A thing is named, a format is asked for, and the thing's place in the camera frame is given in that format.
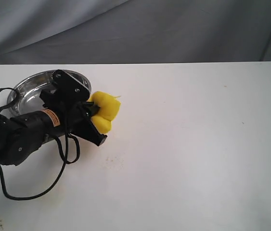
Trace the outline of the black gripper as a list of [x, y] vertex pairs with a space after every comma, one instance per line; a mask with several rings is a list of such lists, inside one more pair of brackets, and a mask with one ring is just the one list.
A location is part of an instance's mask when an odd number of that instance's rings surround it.
[[101, 134], [90, 120], [99, 110], [100, 107], [94, 102], [78, 102], [68, 109], [57, 106], [41, 112], [50, 118], [47, 125], [50, 134], [60, 137], [67, 132], [100, 146], [107, 135]]

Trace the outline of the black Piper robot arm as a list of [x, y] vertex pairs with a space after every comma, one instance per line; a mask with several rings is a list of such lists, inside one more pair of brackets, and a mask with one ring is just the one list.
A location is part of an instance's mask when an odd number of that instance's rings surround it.
[[63, 104], [6, 118], [0, 115], [0, 165], [19, 165], [55, 137], [71, 134], [100, 146], [107, 136], [92, 123], [99, 107], [92, 102]]

